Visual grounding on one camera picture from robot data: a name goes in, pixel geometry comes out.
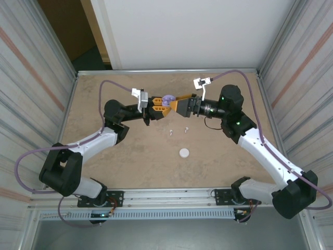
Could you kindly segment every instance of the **corrugated metal wall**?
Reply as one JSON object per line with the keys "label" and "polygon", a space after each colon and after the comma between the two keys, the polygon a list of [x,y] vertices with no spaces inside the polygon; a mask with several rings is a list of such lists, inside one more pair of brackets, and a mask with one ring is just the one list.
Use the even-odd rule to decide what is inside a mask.
{"label": "corrugated metal wall", "polygon": [[[333,1],[306,1],[262,70],[264,87],[289,158],[312,169],[333,196]],[[320,194],[315,205],[327,201]],[[333,248],[333,209],[311,212],[327,249]]]}
{"label": "corrugated metal wall", "polygon": [[[75,72],[33,0],[1,1],[0,38],[0,249],[12,249],[30,199],[16,182],[14,163],[22,153],[57,141]],[[26,185],[41,187],[45,157],[21,162]]]}

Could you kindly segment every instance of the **white cable clip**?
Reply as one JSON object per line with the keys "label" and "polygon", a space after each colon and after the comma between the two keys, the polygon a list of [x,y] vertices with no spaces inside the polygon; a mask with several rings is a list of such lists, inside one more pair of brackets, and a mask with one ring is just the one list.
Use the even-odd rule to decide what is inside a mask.
{"label": "white cable clip", "polygon": [[210,77],[207,77],[207,78],[197,78],[197,79],[194,79],[193,80],[193,83],[194,83],[194,87],[196,88],[196,90],[200,90],[202,89],[202,98],[201,100],[204,101],[204,96],[206,95],[206,85],[208,84],[211,84],[211,80],[210,80]]}

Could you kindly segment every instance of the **aluminum frame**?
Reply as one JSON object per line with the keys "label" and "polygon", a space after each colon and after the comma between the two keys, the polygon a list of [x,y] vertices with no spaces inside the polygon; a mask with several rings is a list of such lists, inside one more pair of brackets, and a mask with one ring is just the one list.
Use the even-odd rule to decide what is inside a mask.
{"label": "aluminum frame", "polygon": [[69,101],[68,101],[68,104],[67,104],[67,107],[66,107],[65,117],[63,118],[63,122],[62,122],[61,128],[59,130],[59,135],[57,137],[57,142],[60,142],[62,137],[63,137],[63,133],[65,131],[66,123],[67,123],[68,116],[69,116],[69,111],[71,110],[71,106],[72,106],[73,99],[74,99],[74,93],[75,93],[77,85],[78,85],[78,77],[76,78],[76,80],[73,84],[73,88],[72,88],[72,91],[71,91],[71,94],[70,94],[70,98],[69,98]]}
{"label": "aluminum frame", "polygon": [[[110,210],[63,210],[61,215],[65,220],[83,219],[101,220],[100,217],[92,215],[103,215],[103,220],[168,220],[168,219],[231,219],[235,220],[235,210],[233,208],[176,208],[176,209],[117,209],[112,215],[108,215]],[[41,221],[57,221],[58,214],[54,211],[43,211]]]}
{"label": "aluminum frame", "polygon": [[[63,135],[63,130],[68,118],[70,106],[73,100],[75,88],[78,78],[80,76],[91,75],[108,75],[108,74],[166,74],[166,73],[222,73],[231,69],[161,69],[161,70],[104,70],[104,71],[79,71],[75,86],[73,87],[72,96],[69,101],[69,106],[65,116],[64,126],[61,128],[59,139]],[[254,68],[239,69],[246,73],[257,73]],[[282,144],[281,137],[279,135],[274,116],[269,105],[267,94],[263,87],[262,79],[257,74],[257,83],[261,91],[261,95],[264,101],[264,106],[270,121],[272,131],[274,134],[277,148],[285,154],[285,149]],[[215,189],[223,189],[225,187],[208,187],[200,189],[121,189],[127,193],[122,208],[118,209],[177,209],[177,208],[216,208],[215,199],[211,197],[210,192]],[[57,205],[60,194],[51,194],[47,198],[44,198],[41,194],[33,194],[31,202],[28,206],[26,222],[26,229],[23,232],[22,240],[19,242],[20,247],[18,249],[31,249],[35,234],[37,231],[38,223],[40,221],[41,213],[47,210],[57,210]],[[61,208],[64,210],[85,210],[83,208],[77,208],[77,198],[75,196],[66,197],[63,200]],[[247,207],[247,206],[225,206],[225,207]],[[105,210],[103,208],[94,208],[94,210]],[[304,233],[310,249],[323,249],[322,244],[316,237],[316,229],[313,228],[311,218],[308,211],[300,213],[299,218],[302,222]]]}
{"label": "aluminum frame", "polygon": [[[224,73],[226,71],[235,68],[223,68],[223,69],[126,69],[126,70],[88,70],[79,71],[78,77],[80,76],[105,76],[108,74],[181,74],[181,73]],[[255,68],[236,68],[243,71],[244,73],[257,73]]]}

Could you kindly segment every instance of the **small white object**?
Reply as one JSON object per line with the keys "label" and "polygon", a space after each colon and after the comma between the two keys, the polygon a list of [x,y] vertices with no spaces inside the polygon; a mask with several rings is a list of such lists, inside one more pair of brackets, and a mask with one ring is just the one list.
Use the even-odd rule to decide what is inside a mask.
{"label": "small white object", "polygon": [[201,100],[204,101],[204,96],[206,95],[206,87],[205,86],[212,83],[211,80],[210,80],[210,77],[203,78],[203,79],[201,79],[201,78],[194,79],[193,83],[194,83],[194,87],[196,88],[196,90],[202,89],[203,92],[202,92]]}
{"label": "small white object", "polygon": [[179,151],[179,155],[181,156],[181,158],[187,158],[189,156],[189,150],[187,148],[182,148]]}

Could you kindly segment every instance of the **tan work surface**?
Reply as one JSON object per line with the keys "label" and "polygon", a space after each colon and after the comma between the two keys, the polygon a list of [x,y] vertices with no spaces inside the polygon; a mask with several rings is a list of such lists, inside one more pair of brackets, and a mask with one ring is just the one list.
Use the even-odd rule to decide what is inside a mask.
{"label": "tan work surface", "polygon": [[[217,74],[137,74],[80,76],[63,136],[63,143],[78,141],[101,127],[98,113],[98,89],[102,80],[115,81],[127,88],[144,88],[149,96],[171,94],[182,96],[196,91],[193,79]],[[248,73],[255,104],[264,135],[274,142],[254,73]],[[231,73],[208,86],[206,99],[217,100],[223,85],[235,84],[244,97],[243,111],[256,122],[249,90],[244,78]],[[136,104],[137,99],[111,83],[102,91],[102,108],[110,99],[124,105]],[[207,124],[220,127],[219,119],[207,119]],[[227,138],[222,131],[205,127],[203,117],[184,118],[171,111],[168,116],[151,121],[124,122],[130,127],[126,138],[116,146],[92,157],[82,173],[104,183],[108,188],[198,188],[230,186],[243,177],[273,182],[265,169],[244,149]],[[181,158],[179,150],[189,149],[189,157]]]}

